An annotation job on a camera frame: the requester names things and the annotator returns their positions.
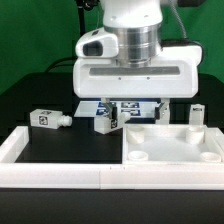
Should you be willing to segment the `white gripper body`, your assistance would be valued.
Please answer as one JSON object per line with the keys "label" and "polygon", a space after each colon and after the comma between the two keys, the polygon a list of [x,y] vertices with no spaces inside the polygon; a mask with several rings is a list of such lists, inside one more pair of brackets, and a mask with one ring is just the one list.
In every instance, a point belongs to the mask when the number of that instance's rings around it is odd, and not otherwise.
{"label": "white gripper body", "polygon": [[198,91],[198,45],[164,47],[147,67],[122,68],[113,59],[78,59],[74,92],[80,98],[191,98]]}

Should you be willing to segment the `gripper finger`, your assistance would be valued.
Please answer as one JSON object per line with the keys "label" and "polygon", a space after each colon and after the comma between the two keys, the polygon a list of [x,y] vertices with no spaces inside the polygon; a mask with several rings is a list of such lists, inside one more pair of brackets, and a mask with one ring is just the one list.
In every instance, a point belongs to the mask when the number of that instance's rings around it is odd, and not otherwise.
{"label": "gripper finger", "polygon": [[111,122],[111,127],[115,128],[117,126],[117,107],[116,105],[110,101],[109,98],[102,98],[101,99],[102,104],[108,111],[108,117]]}
{"label": "gripper finger", "polygon": [[154,117],[156,120],[167,120],[170,116],[169,99],[162,99],[155,107]]}

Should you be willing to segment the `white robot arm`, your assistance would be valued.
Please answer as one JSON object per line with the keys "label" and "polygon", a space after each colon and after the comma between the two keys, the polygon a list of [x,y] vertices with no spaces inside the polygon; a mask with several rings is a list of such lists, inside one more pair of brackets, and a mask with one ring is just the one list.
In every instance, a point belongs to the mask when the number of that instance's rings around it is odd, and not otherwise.
{"label": "white robot arm", "polygon": [[74,92],[98,98],[107,113],[94,118],[102,134],[120,129],[130,115],[113,98],[159,98],[159,119],[169,119],[171,98],[191,98],[198,91],[198,45],[163,47],[159,38],[161,7],[176,0],[100,0],[103,26],[83,35],[76,45]]}

